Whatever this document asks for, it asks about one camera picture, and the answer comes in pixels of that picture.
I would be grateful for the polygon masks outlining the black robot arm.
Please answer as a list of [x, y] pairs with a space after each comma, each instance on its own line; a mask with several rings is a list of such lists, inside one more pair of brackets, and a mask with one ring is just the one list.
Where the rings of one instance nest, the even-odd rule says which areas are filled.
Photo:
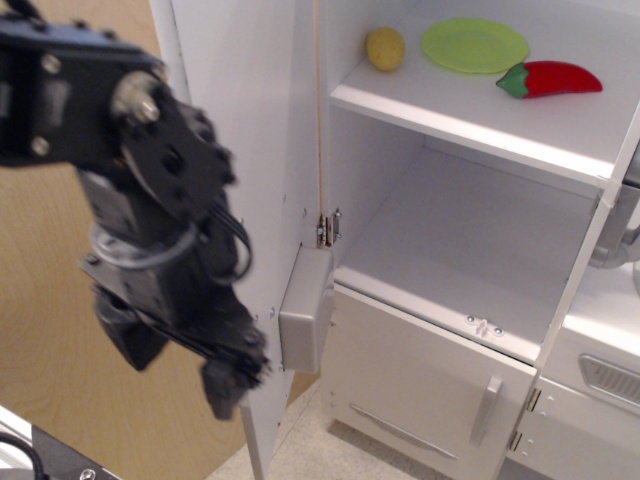
[[91, 207], [96, 316], [145, 369], [174, 342], [199, 355], [220, 420], [259, 386], [265, 336], [233, 285], [251, 266], [231, 214], [230, 153], [199, 109], [177, 100], [164, 64], [109, 30], [46, 21], [28, 1], [1, 16], [1, 164], [74, 167]]

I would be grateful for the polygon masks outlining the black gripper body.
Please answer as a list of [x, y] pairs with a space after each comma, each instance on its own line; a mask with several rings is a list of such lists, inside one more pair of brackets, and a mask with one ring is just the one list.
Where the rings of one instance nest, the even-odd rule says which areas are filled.
[[242, 371], [256, 387], [268, 368], [266, 339], [226, 278], [211, 273], [216, 250], [195, 228], [147, 247], [102, 227], [82, 268], [96, 292], [110, 292], [154, 331], [207, 360]]

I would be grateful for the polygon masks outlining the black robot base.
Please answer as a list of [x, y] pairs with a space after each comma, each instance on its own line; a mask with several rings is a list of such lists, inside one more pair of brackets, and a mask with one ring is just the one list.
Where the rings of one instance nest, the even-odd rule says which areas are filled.
[[120, 476], [2, 406], [1, 478], [120, 479]]

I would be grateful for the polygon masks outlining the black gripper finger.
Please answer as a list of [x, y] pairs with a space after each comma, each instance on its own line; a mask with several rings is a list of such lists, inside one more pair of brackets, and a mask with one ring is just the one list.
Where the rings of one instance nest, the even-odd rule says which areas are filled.
[[253, 386], [242, 371], [218, 360], [207, 360], [201, 368], [207, 401], [217, 420], [229, 421], [233, 410]]
[[110, 292], [96, 292], [94, 311], [104, 333], [136, 371], [145, 370], [167, 339], [146, 325], [138, 313]]

